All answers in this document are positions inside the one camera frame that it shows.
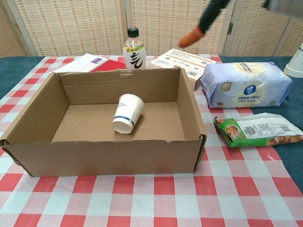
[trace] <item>checkered tablecloth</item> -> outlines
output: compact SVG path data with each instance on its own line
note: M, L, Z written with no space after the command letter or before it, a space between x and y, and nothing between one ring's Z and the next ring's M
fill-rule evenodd
M45 57L0 100L0 134L48 73L73 59ZM195 96L208 132L196 173L30 177L0 149L0 226L303 227L303 195L276 151L230 149L215 130L215 116L251 110L209 109L201 90Z

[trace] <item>black bottle cap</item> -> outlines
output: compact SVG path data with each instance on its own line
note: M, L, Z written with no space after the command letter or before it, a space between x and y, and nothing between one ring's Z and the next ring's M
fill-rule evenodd
M127 35L128 35L128 37L132 37L132 38L138 37L139 29L137 27L130 27L127 30Z

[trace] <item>stack of paper cups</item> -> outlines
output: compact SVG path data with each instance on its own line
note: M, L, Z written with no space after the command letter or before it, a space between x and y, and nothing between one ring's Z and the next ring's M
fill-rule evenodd
M303 78L303 44L286 65L284 73L290 77Z
M131 133L143 109L144 102L138 96L122 95L112 123L115 131L123 134Z

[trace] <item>cardboard box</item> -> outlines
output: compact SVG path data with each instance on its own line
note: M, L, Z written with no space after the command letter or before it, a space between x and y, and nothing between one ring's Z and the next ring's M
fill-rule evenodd
M145 102L132 134L111 126L119 97ZM193 172L206 130L184 70L51 74L0 138L32 176Z
M209 63L217 63L208 58L203 58L184 51L171 49L148 64L149 69L159 68L184 68L190 80L192 90L201 86L200 78Z

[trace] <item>green snack package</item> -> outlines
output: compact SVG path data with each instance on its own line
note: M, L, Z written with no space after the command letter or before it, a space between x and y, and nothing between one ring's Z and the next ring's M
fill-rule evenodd
M214 119L230 148L267 146L303 141L303 131L278 114L260 113Z

